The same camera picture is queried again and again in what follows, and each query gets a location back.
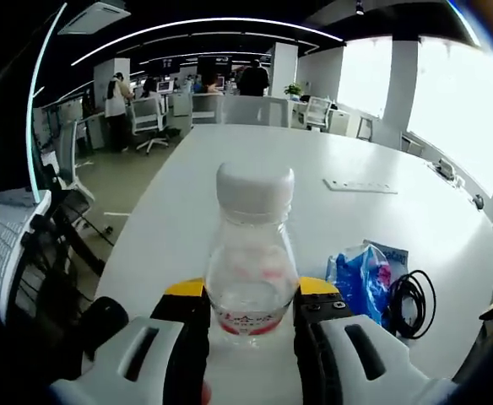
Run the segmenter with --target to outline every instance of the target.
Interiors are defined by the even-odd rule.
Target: white bottle cap
[[[291,168],[254,161],[223,163],[216,194],[225,215],[239,222],[284,221],[291,207],[295,177]]]

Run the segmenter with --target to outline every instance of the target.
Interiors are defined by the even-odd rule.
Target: bright window
[[[493,55],[422,38],[408,130],[493,194]]]
[[[353,40],[344,48],[338,103],[381,117],[391,75],[391,37]]]

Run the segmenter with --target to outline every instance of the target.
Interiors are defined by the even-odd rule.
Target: plastic water bottle
[[[216,176],[221,220],[205,287],[217,321],[235,335],[271,332],[299,285],[284,226],[294,172],[264,166],[224,163]]]

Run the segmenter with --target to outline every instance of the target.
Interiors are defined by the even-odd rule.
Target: white round table
[[[424,160],[357,139],[279,127],[196,126],[130,215],[97,296],[117,300],[131,319],[149,316],[169,285],[202,276],[219,222],[215,173],[234,159],[253,165],[265,159],[295,171],[288,231],[300,275],[324,278],[330,255],[364,239],[407,250],[409,270],[429,274],[438,304],[430,331],[409,343],[411,362],[430,377],[454,376],[490,304],[492,225]],[[398,194],[331,192],[323,178],[380,182]]]

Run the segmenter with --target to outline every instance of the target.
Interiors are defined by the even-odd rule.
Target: blue plastic bag
[[[383,253],[371,244],[330,256],[325,279],[337,287],[356,315],[367,315],[382,325],[389,301],[391,268]]]

